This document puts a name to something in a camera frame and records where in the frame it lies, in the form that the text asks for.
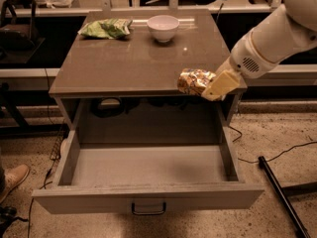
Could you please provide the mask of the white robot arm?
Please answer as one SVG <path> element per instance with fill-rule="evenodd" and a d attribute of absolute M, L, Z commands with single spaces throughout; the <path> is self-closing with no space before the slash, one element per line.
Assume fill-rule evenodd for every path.
<path fill-rule="evenodd" d="M 242 36 L 215 71 L 202 96 L 224 99 L 244 78 L 259 78 L 283 60 L 317 47 L 317 0 L 283 0 Z"/>

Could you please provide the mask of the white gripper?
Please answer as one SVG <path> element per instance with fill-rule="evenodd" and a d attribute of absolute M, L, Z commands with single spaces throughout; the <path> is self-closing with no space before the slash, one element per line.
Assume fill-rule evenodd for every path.
<path fill-rule="evenodd" d="M 257 49 L 253 32 L 242 36 L 229 57 L 216 69 L 215 78 L 208 83 L 201 96 L 207 100 L 223 100 L 240 86 L 241 77 L 259 78 L 277 67 L 277 62 L 266 59 Z"/>

